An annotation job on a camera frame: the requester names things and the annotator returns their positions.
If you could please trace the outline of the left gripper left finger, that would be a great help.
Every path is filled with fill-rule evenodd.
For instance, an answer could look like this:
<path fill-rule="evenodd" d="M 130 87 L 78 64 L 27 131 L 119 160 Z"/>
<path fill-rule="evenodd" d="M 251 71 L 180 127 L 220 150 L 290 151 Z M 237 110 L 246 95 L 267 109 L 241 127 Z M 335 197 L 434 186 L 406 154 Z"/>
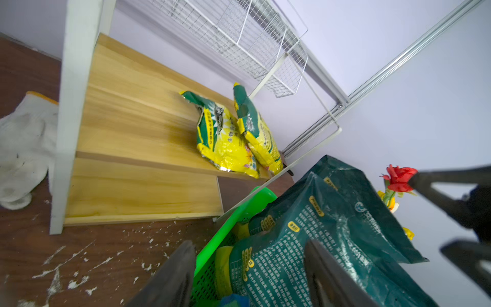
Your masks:
<path fill-rule="evenodd" d="M 189 306 L 196 270 L 196 247 L 184 241 L 127 306 Z"/>

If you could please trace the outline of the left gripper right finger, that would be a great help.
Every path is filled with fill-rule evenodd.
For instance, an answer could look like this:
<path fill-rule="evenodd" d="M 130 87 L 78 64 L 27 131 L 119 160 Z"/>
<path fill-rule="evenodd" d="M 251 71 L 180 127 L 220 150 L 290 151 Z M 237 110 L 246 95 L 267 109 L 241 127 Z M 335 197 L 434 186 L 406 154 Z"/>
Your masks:
<path fill-rule="evenodd" d="M 305 245 L 304 269 L 313 306 L 377 306 L 317 240 Z"/>

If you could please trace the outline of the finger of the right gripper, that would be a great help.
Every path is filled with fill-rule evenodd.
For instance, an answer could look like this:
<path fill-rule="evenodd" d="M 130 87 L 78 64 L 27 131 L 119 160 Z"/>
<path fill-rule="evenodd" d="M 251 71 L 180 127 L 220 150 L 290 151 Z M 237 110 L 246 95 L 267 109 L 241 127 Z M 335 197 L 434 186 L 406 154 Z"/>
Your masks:
<path fill-rule="evenodd" d="M 455 240 L 440 251 L 490 297 L 490 244 Z"/>
<path fill-rule="evenodd" d="M 490 166 L 422 171 L 409 185 L 464 228 L 490 230 Z"/>

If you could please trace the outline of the green plastic basket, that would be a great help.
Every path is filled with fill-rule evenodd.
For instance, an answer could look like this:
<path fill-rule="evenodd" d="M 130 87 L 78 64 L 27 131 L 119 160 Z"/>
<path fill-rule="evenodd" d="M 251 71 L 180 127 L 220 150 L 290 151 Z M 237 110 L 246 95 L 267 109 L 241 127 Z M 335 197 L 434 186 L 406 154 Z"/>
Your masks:
<path fill-rule="evenodd" d="M 218 306 L 220 298 L 216 290 L 215 259 L 216 250 L 232 246 L 238 239 L 233 233 L 237 223 L 246 223 L 262 212 L 277 196 L 269 188 L 260 190 L 254 197 L 240 207 L 225 221 L 208 244 L 199 252 L 196 259 L 191 306 Z"/>

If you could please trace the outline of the green seed bag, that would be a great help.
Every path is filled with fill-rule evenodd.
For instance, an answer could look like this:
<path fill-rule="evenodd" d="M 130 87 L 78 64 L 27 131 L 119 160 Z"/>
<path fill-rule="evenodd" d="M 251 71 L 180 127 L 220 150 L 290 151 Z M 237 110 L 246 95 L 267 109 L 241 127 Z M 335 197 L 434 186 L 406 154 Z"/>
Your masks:
<path fill-rule="evenodd" d="M 249 298 L 238 294 L 232 294 L 222 298 L 218 307 L 249 307 Z"/>

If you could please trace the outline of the dark green fertilizer bag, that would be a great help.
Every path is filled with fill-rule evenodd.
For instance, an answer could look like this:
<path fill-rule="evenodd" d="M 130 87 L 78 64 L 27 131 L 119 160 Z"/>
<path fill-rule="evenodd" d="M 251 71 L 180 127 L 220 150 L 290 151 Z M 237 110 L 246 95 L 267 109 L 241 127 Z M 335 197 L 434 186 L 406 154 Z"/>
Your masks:
<path fill-rule="evenodd" d="M 267 245 L 287 232 L 321 242 L 344 267 L 427 261 L 365 174 L 331 156 L 322 157 L 262 212 L 235 227 L 239 240 L 254 237 Z"/>
<path fill-rule="evenodd" d="M 310 173 L 217 250 L 220 299 L 240 306 L 435 306 L 404 264 L 424 261 L 360 173 Z"/>

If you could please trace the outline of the yellow fertilizer bag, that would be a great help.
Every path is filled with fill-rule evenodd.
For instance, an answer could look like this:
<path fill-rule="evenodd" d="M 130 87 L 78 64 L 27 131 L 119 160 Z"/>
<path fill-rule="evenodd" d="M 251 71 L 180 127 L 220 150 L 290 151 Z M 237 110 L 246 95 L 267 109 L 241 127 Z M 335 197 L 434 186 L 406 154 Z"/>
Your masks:
<path fill-rule="evenodd" d="M 197 149 L 202 157 L 220 171 L 259 179 L 258 163 L 230 111 L 190 91 L 180 92 L 180 95 L 200 112 L 196 130 Z"/>
<path fill-rule="evenodd" d="M 256 160 L 267 171 L 278 175 L 283 170 L 283 162 L 271 130 L 241 84 L 234 84 L 233 95 L 241 135 Z"/>

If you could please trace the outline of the white wooden shelf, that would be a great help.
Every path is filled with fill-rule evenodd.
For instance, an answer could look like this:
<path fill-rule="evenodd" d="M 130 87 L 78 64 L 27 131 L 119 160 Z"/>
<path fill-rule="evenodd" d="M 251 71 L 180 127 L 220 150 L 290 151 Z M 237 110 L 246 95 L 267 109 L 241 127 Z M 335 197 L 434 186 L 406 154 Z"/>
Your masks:
<path fill-rule="evenodd" d="M 100 31 L 103 1 L 69 1 L 49 232 L 222 216 L 218 170 L 196 148 L 190 90 L 232 101 Z"/>

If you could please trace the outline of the artificial flower bouquet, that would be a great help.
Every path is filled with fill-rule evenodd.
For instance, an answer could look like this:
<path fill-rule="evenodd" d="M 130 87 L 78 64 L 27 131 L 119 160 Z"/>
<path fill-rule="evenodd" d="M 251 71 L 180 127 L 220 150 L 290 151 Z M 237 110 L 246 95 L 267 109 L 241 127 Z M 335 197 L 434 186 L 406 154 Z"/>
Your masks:
<path fill-rule="evenodd" d="M 404 194 L 414 195 L 413 188 L 409 185 L 409 180 L 419 171 L 410 167 L 399 167 L 389 165 L 387 173 L 381 175 L 384 180 L 384 191 L 378 191 L 378 197 L 382 200 L 387 209 L 394 214 L 400 207 L 396 198 L 402 198 Z"/>

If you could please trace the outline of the white gloves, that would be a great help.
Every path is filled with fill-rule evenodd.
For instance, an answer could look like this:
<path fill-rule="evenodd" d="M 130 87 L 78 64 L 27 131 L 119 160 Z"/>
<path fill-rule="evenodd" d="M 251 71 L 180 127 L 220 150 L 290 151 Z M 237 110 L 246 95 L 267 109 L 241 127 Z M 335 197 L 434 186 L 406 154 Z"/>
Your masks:
<path fill-rule="evenodd" d="M 34 91 L 1 119 L 1 207 L 28 206 L 45 178 L 52 191 L 57 125 L 58 103 Z"/>

